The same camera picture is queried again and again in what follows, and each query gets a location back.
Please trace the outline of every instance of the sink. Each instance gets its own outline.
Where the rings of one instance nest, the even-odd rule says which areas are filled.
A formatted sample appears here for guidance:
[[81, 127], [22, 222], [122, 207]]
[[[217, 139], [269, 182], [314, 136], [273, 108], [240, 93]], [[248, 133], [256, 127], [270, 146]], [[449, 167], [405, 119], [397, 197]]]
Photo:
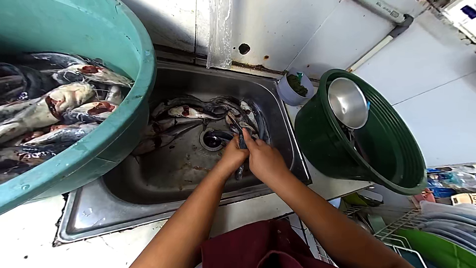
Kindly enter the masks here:
[[[276, 147], [296, 177], [310, 184], [301, 151], [273, 79], [173, 62], [157, 63], [152, 108], [162, 99], [191, 94], [204, 101], [220, 95], [252, 100], [266, 120]], [[224, 120], [207, 127], [228, 130]], [[170, 217], [221, 158], [199, 141], [202, 126], [153, 152], [128, 156], [97, 180], [70, 192], [55, 244], [69, 243]], [[245, 166], [243, 178], [230, 178], [220, 205], [262, 196], [272, 191]]]

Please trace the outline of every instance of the metal bowl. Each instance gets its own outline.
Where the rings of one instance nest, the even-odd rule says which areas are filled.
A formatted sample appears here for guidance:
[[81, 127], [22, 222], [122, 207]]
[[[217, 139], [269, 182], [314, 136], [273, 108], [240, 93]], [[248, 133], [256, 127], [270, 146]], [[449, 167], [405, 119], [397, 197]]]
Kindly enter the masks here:
[[346, 127], [357, 129], [365, 125], [368, 118], [367, 101], [353, 81], [343, 77], [335, 79], [329, 86], [327, 96], [336, 118]]

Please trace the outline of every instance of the hand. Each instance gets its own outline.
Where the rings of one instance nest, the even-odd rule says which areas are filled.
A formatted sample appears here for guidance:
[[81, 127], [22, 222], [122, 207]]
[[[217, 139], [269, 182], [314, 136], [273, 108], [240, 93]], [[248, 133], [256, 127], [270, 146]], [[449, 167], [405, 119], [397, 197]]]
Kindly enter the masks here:
[[248, 156], [249, 151], [247, 149], [239, 148], [238, 135], [236, 135], [225, 147], [225, 152], [217, 165], [226, 168], [231, 173], [237, 170]]
[[254, 141], [245, 129], [243, 129], [243, 136], [249, 150], [249, 169], [259, 180], [265, 182], [270, 178], [278, 178], [290, 173], [283, 156], [276, 148], [260, 139]]

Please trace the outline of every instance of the apron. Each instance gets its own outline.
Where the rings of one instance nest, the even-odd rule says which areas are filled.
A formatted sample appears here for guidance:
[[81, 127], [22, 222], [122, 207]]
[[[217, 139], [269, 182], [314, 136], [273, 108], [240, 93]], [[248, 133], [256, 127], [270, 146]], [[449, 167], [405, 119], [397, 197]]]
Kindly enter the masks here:
[[286, 220], [251, 223], [205, 241], [203, 268], [333, 268], [314, 258]]

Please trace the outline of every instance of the forearm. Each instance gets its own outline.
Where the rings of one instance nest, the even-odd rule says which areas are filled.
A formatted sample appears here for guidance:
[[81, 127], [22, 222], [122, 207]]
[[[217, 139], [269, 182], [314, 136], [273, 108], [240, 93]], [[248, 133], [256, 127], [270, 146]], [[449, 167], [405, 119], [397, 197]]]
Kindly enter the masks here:
[[191, 267], [199, 245], [208, 239], [225, 181], [230, 174], [231, 171], [224, 165], [216, 165], [131, 267]]
[[290, 172], [264, 182], [303, 220], [339, 267], [411, 267]]

